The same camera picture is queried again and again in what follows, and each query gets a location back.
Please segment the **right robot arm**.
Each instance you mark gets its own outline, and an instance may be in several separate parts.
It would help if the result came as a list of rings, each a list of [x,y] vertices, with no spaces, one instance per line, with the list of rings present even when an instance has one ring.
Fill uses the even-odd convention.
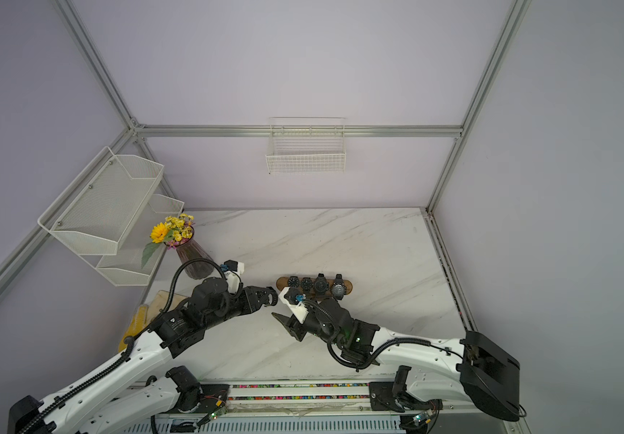
[[[384,407],[399,412],[432,400],[469,401],[501,421],[527,416],[520,402],[520,363],[484,334],[427,338],[395,332],[352,318],[337,300],[289,304],[290,314],[274,318],[297,341],[308,335],[324,342],[339,365],[356,372],[395,367],[395,391]]]

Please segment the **black watch white markings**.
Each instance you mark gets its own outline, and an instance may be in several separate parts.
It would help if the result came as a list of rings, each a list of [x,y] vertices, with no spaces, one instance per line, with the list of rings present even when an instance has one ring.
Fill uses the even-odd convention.
[[[305,294],[311,294],[314,292],[314,280],[310,277],[305,277],[300,280],[300,289]]]

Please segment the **chunky black digital watch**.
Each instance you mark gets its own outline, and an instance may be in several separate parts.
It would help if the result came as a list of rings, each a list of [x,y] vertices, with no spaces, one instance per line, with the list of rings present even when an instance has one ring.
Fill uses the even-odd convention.
[[[338,273],[333,280],[333,284],[330,286],[330,293],[336,300],[342,300],[346,296],[346,283],[340,273]]]

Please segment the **wooden watch stand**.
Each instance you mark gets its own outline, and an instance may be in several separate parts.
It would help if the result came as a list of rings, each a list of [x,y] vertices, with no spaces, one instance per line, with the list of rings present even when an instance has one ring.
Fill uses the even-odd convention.
[[[283,276],[276,280],[276,288],[278,291],[285,288],[299,289],[306,298],[313,300],[341,300],[353,291],[354,286],[350,280],[345,280],[338,273],[335,278],[326,278],[324,274],[316,277]]]

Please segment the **black rugged strap watch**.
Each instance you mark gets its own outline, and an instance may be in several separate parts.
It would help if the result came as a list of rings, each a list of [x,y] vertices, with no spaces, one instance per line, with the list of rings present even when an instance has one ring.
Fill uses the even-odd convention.
[[[324,297],[329,290],[328,280],[323,273],[319,273],[314,280],[314,293],[318,298]]]

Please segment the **black watch dark dial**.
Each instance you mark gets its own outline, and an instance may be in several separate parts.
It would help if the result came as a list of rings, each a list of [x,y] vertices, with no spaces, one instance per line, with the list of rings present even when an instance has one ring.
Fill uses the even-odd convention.
[[[287,287],[290,289],[299,289],[300,280],[298,276],[290,276],[287,281]]]

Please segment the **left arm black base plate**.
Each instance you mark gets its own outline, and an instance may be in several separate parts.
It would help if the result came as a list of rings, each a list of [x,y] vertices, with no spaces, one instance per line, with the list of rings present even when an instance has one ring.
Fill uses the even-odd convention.
[[[218,401],[227,400],[230,388],[225,383],[202,384],[198,389],[182,392],[174,410],[184,414],[212,412]]]

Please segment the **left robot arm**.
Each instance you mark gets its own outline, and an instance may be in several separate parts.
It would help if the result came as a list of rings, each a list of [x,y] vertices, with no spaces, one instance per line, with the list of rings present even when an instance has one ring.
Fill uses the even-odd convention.
[[[184,366],[169,369],[144,389],[130,385],[201,342],[207,330],[278,302],[272,287],[246,287],[238,262],[216,266],[176,307],[167,306],[124,342],[126,349],[69,386],[41,400],[26,396],[9,411],[10,433],[116,433],[167,410],[190,412],[203,392]]]

